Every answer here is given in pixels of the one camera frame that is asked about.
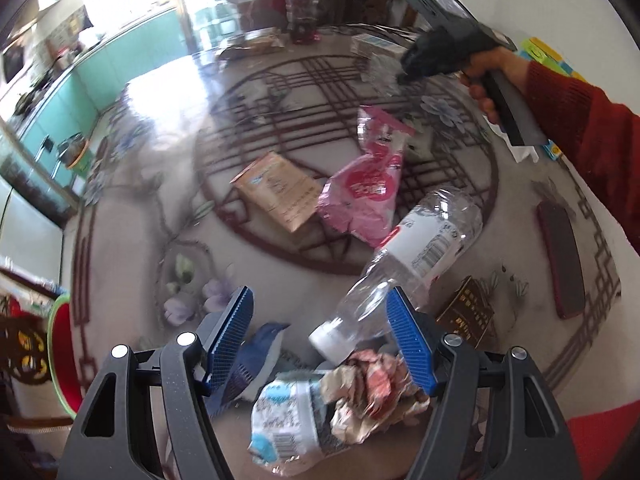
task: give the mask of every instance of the bottle label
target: bottle label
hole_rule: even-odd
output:
[[[455,225],[418,205],[393,228],[382,247],[429,286],[456,261],[462,240]]]

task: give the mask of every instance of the bottle cap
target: bottle cap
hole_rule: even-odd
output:
[[[309,341],[336,366],[349,357],[356,348],[355,341],[345,338],[335,329],[331,321],[324,322],[316,328],[309,335]]]

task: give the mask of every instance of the table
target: table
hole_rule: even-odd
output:
[[[345,32],[358,30],[327,33],[314,45],[288,46],[222,69],[208,53],[185,57],[125,88],[98,154],[100,169],[88,186],[76,241],[73,337],[85,387],[115,344],[154,348],[198,324],[201,311],[179,327],[164,319],[179,254],[194,262],[188,292],[232,274],[233,286],[247,285],[255,295],[250,330],[271,320],[289,322],[283,347],[303,363],[319,363],[307,336],[332,313],[372,251],[319,219],[302,234],[287,235],[229,181],[268,150],[324,181],[359,153],[360,104],[377,104],[433,131],[431,156],[404,165],[398,218],[441,184],[467,190],[482,208],[481,236],[436,282],[427,309],[442,306],[465,276],[482,278],[490,285],[497,349],[524,346],[557,391],[570,378],[616,301],[620,281],[567,165],[544,155],[537,164],[516,164],[451,78],[380,96],[363,82],[367,60],[350,54]],[[535,215],[542,196],[563,204],[572,217],[587,306],[569,320],[556,314]],[[215,419],[214,430],[237,478],[270,478],[245,451],[249,417],[250,406],[240,405]],[[396,478],[407,471],[423,433],[424,425],[394,427],[303,476]],[[166,442],[162,424],[156,435]]]

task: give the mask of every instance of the wall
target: wall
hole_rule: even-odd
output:
[[[38,22],[36,26],[36,42],[43,41],[66,18],[84,5],[83,0],[60,0]]]
[[[640,113],[640,52],[608,0],[462,0],[516,43],[537,36],[589,82]]]

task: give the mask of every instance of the crumpled wrapper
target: crumpled wrapper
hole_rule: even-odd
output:
[[[277,27],[251,30],[220,41],[215,57],[218,61],[231,61],[247,56],[261,56],[284,49]]]
[[[411,380],[404,359],[362,350],[320,381],[325,403],[335,402],[332,433],[361,444],[374,431],[427,410],[430,397]]]

